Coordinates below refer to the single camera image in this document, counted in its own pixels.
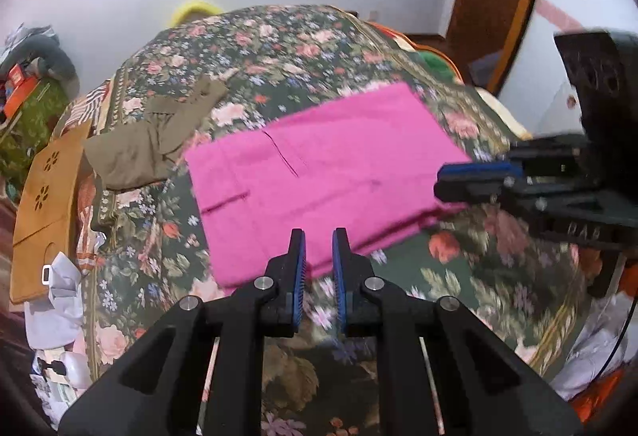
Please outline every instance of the pink cloth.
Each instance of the pink cloth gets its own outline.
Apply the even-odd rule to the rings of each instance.
[[[369,253],[443,211],[436,173],[468,157],[404,84],[358,94],[239,132],[186,154],[216,281],[261,275],[305,231],[311,276],[332,266],[332,234]]]

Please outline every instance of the gray cloth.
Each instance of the gray cloth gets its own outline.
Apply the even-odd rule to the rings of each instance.
[[[186,102],[153,96],[142,121],[87,139],[84,152],[103,186],[120,191],[168,178],[184,141],[227,92],[222,82],[200,77]]]

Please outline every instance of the white cloth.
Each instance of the white cloth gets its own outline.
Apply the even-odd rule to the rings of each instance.
[[[73,342],[82,329],[82,274],[64,253],[49,271],[49,297],[24,303],[27,341],[34,350],[59,348]]]
[[[633,298],[624,292],[592,301],[585,326],[565,366],[551,382],[551,386],[564,400],[575,397],[585,389],[605,364],[623,329],[632,301]],[[629,362],[637,351],[638,316],[634,315],[603,376],[623,362]]]

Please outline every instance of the bed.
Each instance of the bed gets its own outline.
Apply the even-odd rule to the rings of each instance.
[[[162,31],[103,88],[97,130],[139,120],[154,94],[186,96],[202,73],[224,80],[230,92],[189,146],[396,81],[417,93],[474,160],[492,159],[516,137],[475,88],[454,83],[451,71],[325,6],[251,7]],[[207,250],[185,162],[167,181],[130,192],[105,191],[98,180],[92,210],[85,231],[106,234],[84,267],[95,266],[83,295],[85,351],[96,379],[177,300],[224,292],[209,270],[215,254]],[[496,206],[468,208],[370,258],[379,276],[410,295],[457,296],[548,380],[587,314],[577,249],[532,240]],[[314,279],[299,334],[267,340],[268,436],[378,434],[373,341],[337,336],[335,313],[331,277]]]

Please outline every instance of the black cable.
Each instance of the black cable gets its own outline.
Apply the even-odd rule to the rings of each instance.
[[[631,308],[629,309],[629,314],[627,314],[627,320],[624,322],[623,330],[620,331],[620,335],[618,336],[618,340],[616,341],[614,349],[611,350],[611,353],[607,357],[607,361],[603,364],[603,366],[601,368],[601,371],[599,371],[596,374],[594,379],[589,384],[592,384],[592,383],[596,382],[601,377],[603,371],[605,371],[605,368],[607,368],[607,366],[611,362],[611,359],[613,358],[614,354],[616,353],[616,350],[618,350],[618,347],[620,346],[620,343],[623,340],[624,333],[627,331],[627,328],[629,327],[629,323],[632,321],[632,317],[634,317],[634,310],[636,309],[636,302],[637,301],[638,301],[638,291],[636,291],[636,293],[634,294],[634,302],[632,303]]]

